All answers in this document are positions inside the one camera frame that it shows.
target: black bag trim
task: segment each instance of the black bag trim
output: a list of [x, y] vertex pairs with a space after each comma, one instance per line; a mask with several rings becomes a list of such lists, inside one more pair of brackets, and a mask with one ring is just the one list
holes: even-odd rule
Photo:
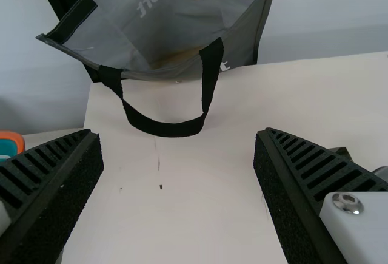
[[46, 37], [58, 44], [64, 44], [95, 8], [97, 4], [93, 0], [78, 0]]
[[264, 26], [267, 22], [267, 18], [269, 15], [269, 10], [271, 8], [272, 0], [265, 0], [264, 1], [264, 7], [261, 12], [261, 19], [260, 22], [257, 26], [256, 29], [256, 38], [255, 38], [255, 47], [253, 48], [253, 60], [256, 63], [258, 60], [258, 55], [259, 55], [259, 44], [261, 40], [261, 35], [263, 34], [264, 31]]
[[46, 38], [64, 44], [96, 8], [94, 0], [78, 0]]
[[129, 123], [148, 134], [159, 137], [189, 137], [198, 134], [205, 123], [205, 118], [209, 112], [210, 104], [216, 87], [219, 67], [224, 56], [224, 44], [218, 38], [207, 47], [199, 51], [202, 60], [202, 115], [192, 120], [182, 123], [162, 123], [138, 112], [128, 102], [124, 100], [121, 85], [121, 69], [100, 66], [99, 76], [102, 83], [110, 88], [122, 101], [125, 114]]

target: black bag handle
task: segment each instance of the black bag handle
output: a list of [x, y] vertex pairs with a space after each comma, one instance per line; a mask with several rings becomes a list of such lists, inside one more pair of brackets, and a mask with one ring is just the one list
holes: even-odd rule
[[124, 100], [121, 86], [120, 69], [100, 66], [99, 75], [102, 83], [110, 88], [122, 101], [125, 114], [129, 123], [135, 128], [159, 137], [189, 137], [198, 134], [205, 123], [205, 118], [209, 112], [210, 104], [213, 100], [214, 89], [216, 87], [219, 67], [224, 55], [224, 45], [222, 39], [218, 38], [207, 47], [199, 51], [202, 60], [202, 111], [200, 117], [182, 123], [162, 123], [152, 120], [138, 112]]

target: orange object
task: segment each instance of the orange object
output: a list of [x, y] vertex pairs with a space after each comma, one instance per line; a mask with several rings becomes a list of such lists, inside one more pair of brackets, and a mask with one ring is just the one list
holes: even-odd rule
[[25, 142], [23, 137], [16, 132], [0, 131], [0, 140], [10, 140], [14, 142], [18, 150], [18, 154], [25, 151]]

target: black foam pad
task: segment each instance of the black foam pad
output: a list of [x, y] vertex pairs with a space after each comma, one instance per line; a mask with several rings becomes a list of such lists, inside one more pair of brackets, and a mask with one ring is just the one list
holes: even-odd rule
[[[13, 220], [0, 237], [0, 263], [54, 264], [103, 171], [99, 137], [83, 130], [19, 154], [6, 164], [15, 160], [30, 164], [13, 169], [0, 166], [9, 172], [24, 170], [11, 174], [12, 180], [6, 173], [7, 185], [3, 188], [17, 201], [7, 202], [0, 194]], [[39, 180], [34, 182], [28, 172]]]

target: black foam padding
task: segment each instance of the black foam padding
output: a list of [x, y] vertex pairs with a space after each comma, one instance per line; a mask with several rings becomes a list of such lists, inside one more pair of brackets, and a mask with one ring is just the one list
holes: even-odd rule
[[256, 176], [289, 263], [346, 263], [319, 217], [324, 197], [335, 191], [388, 190], [388, 183], [343, 151], [276, 129], [256, 136]]
[[256, 139], [255, 172], [288, 263], [321, 264], [263, 142]]
[[28, 204], [27, 208], [0, 237], [1, 264], [54, 264], [60, 255], [104, 168], [98, 135], [85, 130], [70, 138], [73, 141], [68, 143], [63, 138], [59, 141], [71, 151], [65, 152], [64, 144], [64, 150], [58, 146], [54, 150], [63, 152], [57, 153], [61, 159], [42, 153], [54, 164], [49, 167], [47, 160], [41, 158], [45, 166], [55, 172], [47, 174], [47, 180], [40, 182], [44, 186], [38, 184], [38, 191], [29, 195], [33, 195], [32, 201], [22, 202]]

